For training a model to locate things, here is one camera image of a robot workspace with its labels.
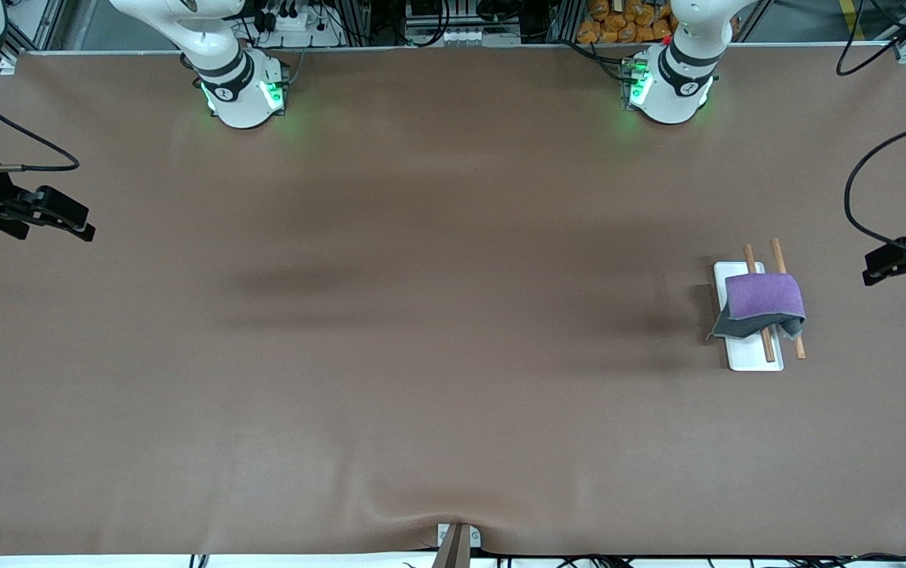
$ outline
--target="black cable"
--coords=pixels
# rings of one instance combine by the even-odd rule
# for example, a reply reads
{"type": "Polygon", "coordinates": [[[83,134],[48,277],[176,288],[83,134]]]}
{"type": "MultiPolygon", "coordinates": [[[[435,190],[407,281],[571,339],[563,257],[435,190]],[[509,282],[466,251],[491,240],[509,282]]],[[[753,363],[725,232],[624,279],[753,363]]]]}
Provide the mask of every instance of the black cable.
{"type": "MultiPolygon", "coordinates": [[[[903,140],[905,137],[906,130],[903,133],[898,133],[896,134],[896,136],[890,137],[888,140],[882,141],[881,144],[875,145],[873,150],[869,151],[863,156],[863,158],[860,159],[859,162],[857,162],[856,166],[854,166],[853,168],[853,171],[849,174],[849,179],[846,180],[846,189],[845,191],[843,191],[843,206],[846,211],[846,219],[849,220],[850,224],[856,227],[856,229],[859,230],[860,233],[866,234],[868,237],[876,238],[876,240],[878,241],[885,242],[886,245],[892,245],[893,247],[903,249],[903,251],[906,252],[906,245],[903,244],[903,242],[893,240],[893,238],[885,237],[883,236],[883,234],[875,233],[875,231],[869,230],[867,229],[867,227],[862,226],[862,224],[860,224],[860,222],[856,220],[856,217],[853,216],[853,209],[850,204],[850,197],[853,192],[853,181],[856,180],[856,176],[860,173],[860,170],[863,168],[863,166],[867,164],[867,162],[870,161],[870,159],[873,158],[874,155],[876,155],[879,151],[885,150],[885,148],[887,148],[889,145],[896,143],[898,140],[903,140]]],[[[839,560],[832,561],[831,565],[838,568],[844,568],[843,562],[839,560]]]]}
{"type": "MultiPolygon", "coordinates": [[[[580,47],[578,43],[569,42],[568,39],[552,39],[550,43],[561,43],[562,46],[571,47],[572,50],[575,51],[575,53],[582,55],[584,58],[588,58],[589,60],[593,61],[597,60],[597,55],[591,54],[587,50],[583,50],[583,48],[580,47]]],[[[616,65],[620,65],[620,63],[622,62],[622,60],[620,60],[619,58],[600,57],[600,60],[603,62],[612,62],[612,64],[616,65]]]]}
{"type": "Polygon", "coordinates": [[[414,43],[412,40],[407,39],[405,35],[400,31],[400,21],[405,18],[405,16],[399,15],[398,8],[402,4],[403,0],[392,0],[391,2],[391,29],[393,30],[393,36],[400,42],[405,44],[405,46],[414,46],[414,47],[428,47],[432,46],[436,42],[439,42],[443,36],[446,35],[446,31],[450,28],[450,2],[449,0],[443,0],[443,7],[446,10],[446,22],[443,23],[443,11],[439,11],[439,28],[436,30],[431,39],[425,43],[414,43]]]}
{"type": "Polygon", "coordinates": [[[885,16],[885,19],[889,21],[889,23],[898,26],[898,28],[905,28],[905,24],[901,22],[900,19],[894,17],[894,15],[892,15],[892,12],[887,11],[885,7],[883,7],[882,4],[878,2],[878,0],[870,0],[870,4],[874,7],[875,10],[880,12],[882,16],[885,16]]]}
{"type": "MultiPolygon", "coordinates": [[[[324,5],[321,2],[320,3],[320,18],[323,17],[323,13],[324,13],[323,7],[324,7],[324,5]]],[[[349,36],[358,37],[359,43],[362,43],[362,40],[364,40],[364,39],[369,39],[369,40],[373,39],[373,37],[370,35],[362,35],[362,33],[355,32],[351,28],[348,28],[348,25],[344,21],[341,21],[340,19],[334,17],[334,12],[327,10],[327,15],[330,16],[331,22],[337,22],[337,25],[340,25],[341,29],[344,29],[345,32],[347,32],[349,36]]]]}
{"type": "Polygon", "coordinates": [[[755,29],[758,28],[758,22],[766,15],[768,9],[772,6],[775,0],[766,0],[766,2],[759,2],[755,4],[755,8],[758,9],[757,17],[752,21],[751,16],[755,15],[755,10],[751,10],[751,13],[748,14],[748,23],[751,24],[751,28],[742,29],[740,35],[738,35],[738,42],[746,42],[748,37],[755,32],[755,29]]]}
{"type": "Polygon", "coordinates": [[[620,58],[602,57],[602,55],[597,53],[597,48],[593,46],[593,43],[590,44],[589,51],[583,50],[583,48],[580,47],[577,43],[569,42],[568,39],[554,39],[554,40],[551,40],[550,43],[561,43],[562,46],[569,46],[572,48],[572,50],[575,51],[575,53],[582,55],[584,58],[588,58],[589,60],[593,60],[593,61],[597,62],[597,65],[601,66],[602,71],[604,71],[605,74],[608,75],[608,77],[611,77],[614,80],[619,80],[622,83],[634,83],[634,81],[632,79],[627,79],[625,77],[616,75],[614,72],[612,72],[608,68],[608,64],[609,65],[622,65],[622,60],[620,60],[620,58]]]}
{"type": "Polygon", "coordinates": [[[0,121],[12,127],[12,129],[17,130],[19,133],[23,133],[25,136],[30,137],[30,139],[38,141],[39,144],[45,145],[52,151],[56,151],[57,154],[63,155],[64,158],[70,159],[70,164],[67,166],[26,166],[21,164],[21,171],[23,172],[70,172],[71,170],[76,170],[78,166],[81,165],[81,162],[77,161],[77,158],[74,158],[74,155],[71,152],[60,148],[59,145],[51,143],[51,141],[44,139],[44,137],[39,136],[39,134],[31,132],[31,130],[23,129],[23,127],[17,125],[17,123],[12,122],[5,115],[0,113],[0,121]]]}
{"type": "Polygon", "coordinates": [[[614,80],[618,80],[618,82],[620,83],[626,82],[625,78],[620,75],[616,75],[614,72],[608,69],[608,65],[605,64],[605,61],[602,60],[601,56],[597,54],[597,48],[593,45],[593,43],[590,44],[590,53],[593,54],[593,60],[597,62],[597,65],[601,66],[602,71],[604,71],[605,74],[608,75],[608,77],[611,77],[614,80]]]}
{"type": "Polygon", "coordinates": [[[540,32],[533,32],[533,33],[511,33],[511,36],[518,37],[519,39],[528,39],[528,37],[546,36],[548,33],[548,29],[550,29],[550,28],[545,28],[545,29],[542,29],[540,32]]]}
{"type": "Polygon", "coordinates": [[[906,25],[905,25],[902,29],[898,30],[897,35],[894,36],[893,39],[890,40],[890,42],[886,43],[885,46],[883,46],[882,48],[879,48],[879,50],[876,50],[874,52],[874,54],[872,54],[869,58],[867,58],[867,60],[860,62],[860,64],[858,64],[853,69],[848,69],[848,71],[843,71],[842,64],[846,60],[846,54],[849,53],[849,48],[853,47],[854,39],[856,39],[856,30],[858,28],[860,28],[860,16],[863,14],[863,7],[865,4],[867,4],[867,0],[860,0],[860,5],[859,5],[859,7],[857,7],[857,10],[856,10],[856,19],[853,21],[853,28],[849,30],[849,39],[846,39],[846,44],[842,48],[842,54],[839,55],[839,62],[837,62],[835,65],[835,73],[839,77],[846,77],[846,76],[852,75],[852,74],[856,73],[857,71],[860,71],[861,69],[867,67],[872,62],[874,62],[874,60],[876,60],[876,58],[881,57],[883,54],[887,53],[887,51],[892,50],[893,47],[897,46],[897,44],[900,43],[900,41],[901,41],[901,39],[903,39],[903,37],[906,37],[906,25]]]}
{"type": "Polygon", "coordinates": [[[246,30],[246,39],[250,42],[250,46],[256,46],[256,40],[253,39],[253,35],[250,33],[250,23],[243,16],[236,16],[236,18],[243,22],[243,29],[246,30]]]}

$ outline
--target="green led light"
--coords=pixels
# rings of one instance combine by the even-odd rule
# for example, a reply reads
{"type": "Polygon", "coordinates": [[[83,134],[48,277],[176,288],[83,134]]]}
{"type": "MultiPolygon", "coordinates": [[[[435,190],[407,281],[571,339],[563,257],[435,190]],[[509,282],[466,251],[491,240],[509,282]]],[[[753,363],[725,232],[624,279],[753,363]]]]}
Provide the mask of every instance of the green led light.
{"type": "Polygon", "coordinates": [[[204,85],[204,82],[200,83],[200,90],[203,91],[205,99],[208,100],[208,108],[211,109],[211,112],[215,112],[215,101],[211,100],[211,92],[208,92],[208,86],[204,85]]]}
{"type": "Polygon", "coordinates": [[[260,90],[264,94],[264,98],[267,100],[267,104],[271,108],[277,109],[281,108],[281,87],[274,84],[267,84],[263,81],[260,82],[260,90]]]}
{"type": "Polygon", "coordinates": [[[644,103],[651,86],[653,86],[653,74],[647,71],[643,78],[632,86],[632,97],[629,102],[636,105],[644,103]]]}

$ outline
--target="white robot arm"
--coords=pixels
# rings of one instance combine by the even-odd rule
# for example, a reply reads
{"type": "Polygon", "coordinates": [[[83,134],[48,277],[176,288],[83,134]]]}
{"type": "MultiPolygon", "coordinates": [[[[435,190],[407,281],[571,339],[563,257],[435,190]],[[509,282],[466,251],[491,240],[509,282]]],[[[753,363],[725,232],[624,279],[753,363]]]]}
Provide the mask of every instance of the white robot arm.
{"type": "Polygon", "coordinates": [[[110,0],[176,44],[200,75],[208,106],[236,129],[258,126],[284,108],[288,80],[276,58],[244,50],[223,20],[245,0],[110,0]]]}
{"type": "Polygon", "coordinates": [[[637,54],[644,62],[629,103],[666,125],[685,122],[706,104],[717,61],[733,39],[730,20],[756,0],[671,0],[680,25],[669,44],[637,54]]]}

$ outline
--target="folded cloth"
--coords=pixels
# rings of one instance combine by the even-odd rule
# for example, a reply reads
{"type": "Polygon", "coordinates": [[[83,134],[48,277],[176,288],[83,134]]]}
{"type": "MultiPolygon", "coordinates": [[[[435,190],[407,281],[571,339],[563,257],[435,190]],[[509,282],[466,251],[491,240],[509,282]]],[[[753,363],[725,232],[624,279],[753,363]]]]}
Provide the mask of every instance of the folded cloth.
{"type": "Polygon", "coordinates": [[[712,335],[748,338],[769,326],[779,326],[786,337],[803,332],[803,296],[789,274],[741,274],[727,277],[727,305],[712,335]]]}

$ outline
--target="gray cloth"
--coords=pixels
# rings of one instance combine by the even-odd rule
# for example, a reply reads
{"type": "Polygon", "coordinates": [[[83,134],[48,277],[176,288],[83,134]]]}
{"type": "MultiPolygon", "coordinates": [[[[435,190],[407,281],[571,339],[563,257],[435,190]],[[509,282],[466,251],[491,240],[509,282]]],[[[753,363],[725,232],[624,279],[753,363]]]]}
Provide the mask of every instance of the gray cloth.
{"type": "Polygon", "coordinates": [[[766,313],[760,316],[745,317],[745,319],[732,319],[730,316],[730,302],[723,307],[712,334],[717,338],[749,338],[753,334],[764,330],[766,327],[778,326],[786,338],[796,339],[803,332],[803,319],[788,313],[766,313]]]}

